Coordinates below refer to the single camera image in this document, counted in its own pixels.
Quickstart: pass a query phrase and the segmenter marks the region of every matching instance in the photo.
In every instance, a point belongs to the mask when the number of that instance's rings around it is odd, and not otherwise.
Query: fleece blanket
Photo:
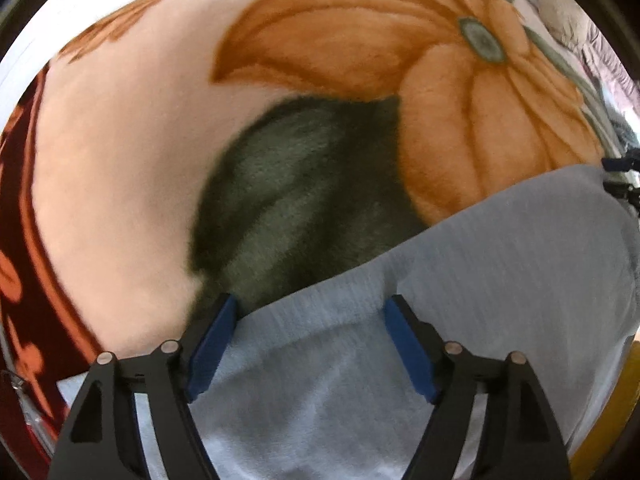
[[[99,351],[222,290],[250,319],[620,144],[525,0],[137,0],[50,60],[1,150],[2,322],[55,429]]]
[[[433,407],[386,334],[396,293],[445,340],[525,352],[573,455],[640,323],[638,222],[602,178],[571,166],[529,179],[242,319],[191,405],[220,478],[402,478]],[[82,379],[60,385],[69,403]],[[485,406],[477,396],[456,480],[471,473]],[[152,479],[166,480],[146,396],[136,411]]]

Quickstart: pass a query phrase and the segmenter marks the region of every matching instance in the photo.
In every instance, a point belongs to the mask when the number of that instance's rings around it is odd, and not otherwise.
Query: light blue towel
[[[431,406],[385,332],[383,302],[395,293],[475,354],[523,351],[575,450],[640,324],[638,220],[603,177],[573,166],[528,180],[244,318],[191,406],[220,478],[402,477]],[[60,383],[68,402],[81,381]],[[480,399],[457,478],[470,471],[483,408]],[[166,478],[144,396],[138,409],[153,478]]]

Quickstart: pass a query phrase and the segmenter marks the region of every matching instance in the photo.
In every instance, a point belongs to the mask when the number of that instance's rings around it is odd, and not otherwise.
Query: orange leaf print
[[[22,299],[22,283],[14,264],[0,251],[0,291],[12,303]]]
[[[578,87],[511,1],[257,0],[228,31],[211,81],[345,100],[399,95],[399,173],[433,225],[603,155]]]
[[[5,132],[12,131],[15,128],[15,125],[17,124],[17,122],[22,117],[23,113],[24,113],[24,106],[22,106],[20,103],[15,105],[14,111],[11,112],[11,115],[9,116],[9,119],[7,120],[4,126],[4,131]]]
[[[11,339],[11,343],[14,346],[15,353],[18,357],[15,362],[16,372],[20,377],[29,382],[29,386],[31,387],[36,399],[38,399],[44,413],[49,417],[53,417],[51,405],[38,382],[38,375],[40,375],[44,370],[42,352],[40,352],[40,349],[31,342],[24,346],[22,345],[20,338],[18,338],[15,326],[10,318],[7,319],[7,328],[9,338]]]
[[[72,54],[73,57],[69,60],[69,63],[72,63],[94,51],[105,41],[119,40],[142,18],[145,12],[160,1],[135,0],[109,16],[98,20],[69,41],[60,50],[60,56],[70,56]]]

